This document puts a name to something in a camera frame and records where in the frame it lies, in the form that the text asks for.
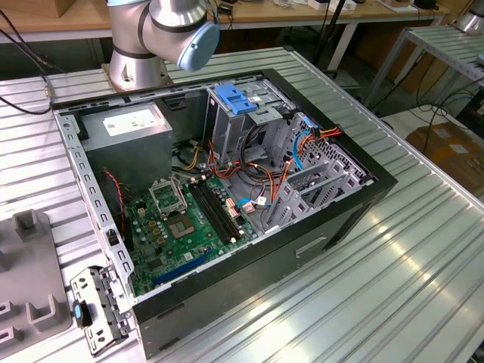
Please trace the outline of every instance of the yellow wire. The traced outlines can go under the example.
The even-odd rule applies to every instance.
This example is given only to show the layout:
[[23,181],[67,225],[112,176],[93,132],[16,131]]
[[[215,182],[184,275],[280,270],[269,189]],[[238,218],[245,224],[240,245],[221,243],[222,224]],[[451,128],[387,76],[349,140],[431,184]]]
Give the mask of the yellow wire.
[[195,149],[195,155],[194,155],[193,161],[191,162],[191,164],[189,166],[184,168],[184,170],[187,170],[187,171],[192,170],[197,165],[197,160],[198,160],[198,147],[197,147],[197,149]]

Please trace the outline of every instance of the blue connector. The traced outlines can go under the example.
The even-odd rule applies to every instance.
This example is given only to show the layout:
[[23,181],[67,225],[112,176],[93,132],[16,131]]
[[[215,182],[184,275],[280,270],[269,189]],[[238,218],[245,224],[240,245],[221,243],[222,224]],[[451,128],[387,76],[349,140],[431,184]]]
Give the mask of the blue connector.
[[216,85],[217,95],[229,106],[234,115],[257,110],[257,105],[250,102],[245,94],[232,84]]
[[312,122],[309,117],[303,116],[302,120],[306,123],[306,125],[311,129],[313,127],[318,127],[314,122]]

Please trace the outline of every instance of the metal bracket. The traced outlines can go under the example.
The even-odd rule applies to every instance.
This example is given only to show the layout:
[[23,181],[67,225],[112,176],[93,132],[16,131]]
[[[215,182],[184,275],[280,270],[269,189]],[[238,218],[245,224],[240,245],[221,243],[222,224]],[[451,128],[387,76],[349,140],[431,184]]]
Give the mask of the metal bracket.
[[110,267],[92,266],[70,282],[79,303],[85,303],[90,314],[90,324],[84,327],[89,351],[97,357],[128,337],[130,311],[121,314],[111,288]]

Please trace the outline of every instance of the aluminum workbench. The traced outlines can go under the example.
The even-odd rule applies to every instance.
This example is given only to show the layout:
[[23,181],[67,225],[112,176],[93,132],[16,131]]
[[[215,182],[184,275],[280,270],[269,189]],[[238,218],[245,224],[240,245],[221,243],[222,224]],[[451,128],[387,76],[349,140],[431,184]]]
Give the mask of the aluminum workbench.
[[398,83],[411,71],[415,61],[417,61],[423,51],[426,51],[450,66],[452,71],[447,84],[443,87],[444,92],[439,96],[436,103],[444,100],[450,94],[460,74],[471,81],[477,81],[480,85],[484,85],[484,66],[476,61],[478,55],[484,54],[484,34],[470,36],[452,25],[407,28],[400,33],[392,50],[388,53],[386,60],[371,83],[370,90],[363,101],[365,106],[368,107],[374,99],[378,88],[406,42],[414,43],[417,48],[409,57],[395,83]]
[[[215,56],[176,81],[274,67],[398,180],[339,245],[152,361],[461,361],[484,339],[484,206],[296,52]],[[112,93],[100,70],[52,76],[59,101]],[[46,102],[40,79],[0,83],[29,109]],[[0,218],[45,211],[69,280],[105,265],[52,115],[0,105]],[[72,301],[72,293],[67,291]],[[8,362],[91,361],[67,331]],[[136,336],[97,361],[143,361]]]

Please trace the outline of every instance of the black cable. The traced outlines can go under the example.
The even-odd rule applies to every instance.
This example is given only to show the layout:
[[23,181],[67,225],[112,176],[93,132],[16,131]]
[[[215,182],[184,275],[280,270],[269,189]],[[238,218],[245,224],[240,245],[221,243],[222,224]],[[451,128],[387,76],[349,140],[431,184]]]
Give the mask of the black cable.
[[17,106],[16,104],[12,104],[11,102],[5,100],[1,96],[0,96],[0,101],[6,103],[10,107],[13,107],[15,110],[19,110],[20,112],[23,112],[23,113],[28,113],[29,115],[45,115],[46,113],[51,112],[51,110],[52,110],[52,107],[51,107],[50,104],[48,105],[48,109],[47,110],[42,110],[42,111],[29,111],[29,110],[26,110],[26,109],[24,109],[22,107]]
[[374,104],[373,106],[370,106],[368,107],[369,110],[371,111],[374,111],[378,106],[380,106],[380,104],[384,101],[386,101],[386,99],[407,79],[407,77],[410,75],[410,73],[412,72],[412,70],[415,69],[415,67],[417,66],[417,64],[419,64],[420,62],[420,59],[422,59],[422,57],[420,57],[419,59],[417,59],[417,61],[411,66],[410,70],[407,72],[407,74],[405,74],[402,79],[400,79],[393,87],[392,89],[389,90],[389,92],[383,96],[382,99],[380,99],[376,104]]
[[417,104],[419,104],[425,98],[425,96],[427,96],[429,94],[429,92],[432,90],[432,88],[434,88],[436,86],[436,84],[440,81],[440,79],[442,79],[444,74],[445,74],[445,72],[442,72],[442,74],[439,76],[439,78],[437,78],[435,80],[435,82],[429,87],[429,89],[426,90],[426,92],[423,94],[422,98],[419,100],[418,99],[418,93],[420,91],[420,87],[422,85],[422,82],[424,81],[424,77],[422,77],[422,80],[420,81],[420,84],[418,85],[418,88],[417,88]]
[[[329,10],[330,10],[330,3],[328,2],[327,5],[326,5],[326,12],[324,13],[323,26],[321,28],[321,31],[319,32],[318,40],[321,39],[321,37],[323,36],[324,27],[326,26],[327,12]],[[318,47],[316,47],[315,54],[313,55],[313,62],[312,62],[313,64],[314,64],[314,60],[316,59],[316,52],[317,51],[318,51]]]
[[323,39],[319,42],[318,46],[316,47],[316,53],[312,59],[312,63],[315,66],[318,66],[319,58],[321,58],[321,56],[323,55],[324,48],[326,47],[327,41],[330,38],[330,34],[333,32],[333,29],[336,26],[336,22],[340,17],[344,4],[345,4],[345,0],[340,0],[340,2],[338,2],[338,5],[336,6],[336,10],[333,13],[333,17],[331,18],[330,25],[328,26],[328,30],[324,32]]
[[21,45],[24,47],[25,51],[29,52],[34,58],[37,59],[38,62],[44,64],[45,66],[47,66],[49,68],[55,68],[59,72],[65,73],[60,67],[56,66],[55,64],[51,64],[51,63],[47,62],[45,59],[43,59],[42,57],[40,57],[39,54],[35,53],[34,50],[31,49],[31,47],[29,47],[29,45],[25,42],[25,40],[23,39],[23,37],[18,32],[18,30],[15,27],[15,25],[11,22],[11,20],[9,19],[9,17],[7,16],[7,14],[4,13],[4,11],[2,9],[0,9],[0,15],[5,19],[5,21],[9,25],[9,27],[14,31],[14,33],[17,36],[17,38],[19,39]]
[[41,73],[41,77],[42,79],[44,79],[44,81],[47,82],[47,80],[45,79],[45,75],[47,74],[44,70],[44,68],[42,68],[42,66],[39,64],[39,62],[28,52],[25,50],[25,48],[22,47],[22,45],[17,42],[15,39],[13,39],[9,34],[7,34],[3,29],[0,29],[0,33],[5,37],[7,38],[8,40],[10,40],[17,48],[19,48],[19,50],[24,53],[36,66],[37,68],[39,68],[40,70],[40,73]]
[[456,91],[452,92],[450,95],[448,95],[440,104],[439,106],[436,108],[436,110],[434,111],[433,115],[432,115],[432,119],[430,120],[430,123],[429,123],[429,127],[427,129],[427,135],[425,137],[425,144],[423,144],[423,149],[422,149],[422,154],[425,155],[425,152],[427,151],[427,145],[429,144],[429,137],[430,137],[430,130],[432,129],[432,124],[433,124],[433,120],[436,118],[436,115],[437,115],[437,112],[439,110],[439,108],[442,108],[444,105],[445,105],[445,102],[452,96],[456,95],[457,93],[461,92],[462,90],[466,89],[467,87],[469,87],[470,85],[473,85],[474,83],[479,83],[481,81],[484,80],[484,77],[483,78],[479,78],[479,79],[476,79],[475,81],[472,81],[468,84],[466,84],[464,87],[460,87],[458,88]]

